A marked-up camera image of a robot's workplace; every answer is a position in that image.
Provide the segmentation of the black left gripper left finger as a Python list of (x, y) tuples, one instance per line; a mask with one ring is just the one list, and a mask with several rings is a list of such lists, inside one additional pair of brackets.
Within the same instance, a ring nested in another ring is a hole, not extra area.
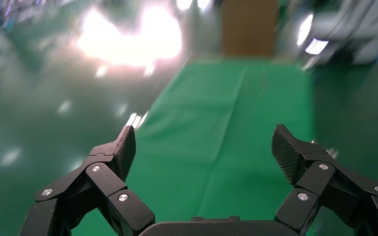
[(36, 192), (20, 235), (69, 236), (95, 209), (117, 235), (141, 234), (155, 215), (126, 184), (135, 153), (134, 128), (124, 126), (114, 141), (94, 147), (78, 168)]

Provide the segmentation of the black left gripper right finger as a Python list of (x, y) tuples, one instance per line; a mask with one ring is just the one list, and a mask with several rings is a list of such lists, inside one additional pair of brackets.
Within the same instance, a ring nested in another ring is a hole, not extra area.
[(275, 220), (303, 236), (322, 207), (357, 236), (378, 236), (378, 181), (339, 164), (322, 146), (299, 140), (277, 124), (271, 152), (293, 190)]

